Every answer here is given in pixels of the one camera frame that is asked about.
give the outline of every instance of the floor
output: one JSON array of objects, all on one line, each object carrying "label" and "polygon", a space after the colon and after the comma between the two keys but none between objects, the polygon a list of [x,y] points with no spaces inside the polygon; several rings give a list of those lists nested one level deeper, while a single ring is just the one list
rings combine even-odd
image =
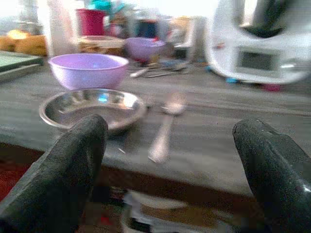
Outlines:
[{"label": "floor", "polygon": [[122,207],[88,202],[77,233],[122,233],[121,214]]}]

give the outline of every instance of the spoon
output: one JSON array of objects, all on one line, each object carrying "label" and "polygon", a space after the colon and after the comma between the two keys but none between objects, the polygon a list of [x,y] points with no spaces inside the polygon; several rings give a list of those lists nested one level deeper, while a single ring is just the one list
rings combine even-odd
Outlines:
[{"label": "spoon", "polygon": [[187,73],[189,73],[188,63],[186,63],[186,62],[175,64],[174,66],[172,66],[168,70],[170,70],[171,72],[166,72],[166,73],[162,72],[160,74],[147,75],[147,76],[145,76],[145,78],[155,78],[155,77],[161,77],[161,76],[166,76],[166,75],[170,75],[170,74],[187,74]]},{"label": "spoon", "polygon": [[169,141],[174,116],[180,115],[186,108],[186,96],[173,93],[163,106],[166,113],[163,124],[149,149],[149,159],[155,163],[163,163],[169,158]]}]

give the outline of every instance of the metal plate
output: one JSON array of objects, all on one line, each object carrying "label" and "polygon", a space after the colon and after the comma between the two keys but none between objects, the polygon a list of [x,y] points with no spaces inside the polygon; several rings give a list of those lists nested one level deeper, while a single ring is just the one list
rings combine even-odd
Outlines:
[{"label": "metal plate", "polygon": [[68,130],[81,118],[101,115],[108,133],[122,131],[144,116],[146,107],[137,96],[109,89],[83,89],[58,94],[40,107],[41,118],[60,130]]}]

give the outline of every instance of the gray countertop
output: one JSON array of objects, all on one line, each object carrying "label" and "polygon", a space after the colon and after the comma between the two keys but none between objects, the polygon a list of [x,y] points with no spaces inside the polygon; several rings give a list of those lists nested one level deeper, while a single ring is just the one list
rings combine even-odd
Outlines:
[{"label": "gray countertop", "polygon": [[[301,91],[309,90],[309,85],[296,86],[296,92],[289,86],[283,92],[266,92],[227,84],[202,67],[194,67],[188,75],[126,78],[120,90],[149,98],[154,105],[141,122],[109,140],[103,164],[250,196],[232,137],[234,124],[245,117],[259,117],[311,154],[311,96]],[[0,142],[36,150],[50,147],[60,132],[41,120],[38,108],[46,98],[63,91],[47,66],[1,83]],[[148,160],[147,151],[163,120],[161,102],[172,91],[186,92],[189,106],[174,121],[171,160],[157,165]]]}]

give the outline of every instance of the plastic bowl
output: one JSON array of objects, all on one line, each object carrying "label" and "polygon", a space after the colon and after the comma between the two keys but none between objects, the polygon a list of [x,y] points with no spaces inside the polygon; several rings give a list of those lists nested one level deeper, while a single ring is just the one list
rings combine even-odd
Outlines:
[{"label": "plastic bowl", "polygon": [[158,54],[165,43],[161,40],[154,41],[150,38],[132,37],[126,39],[126,48],[134,60],[148,62],[151,55]]},{"label": "plastic bowl", "polygon": [[49,60],[59,83],[69,90],[116,88],[127,73],[128,60],[118,56],[77,53]]}]

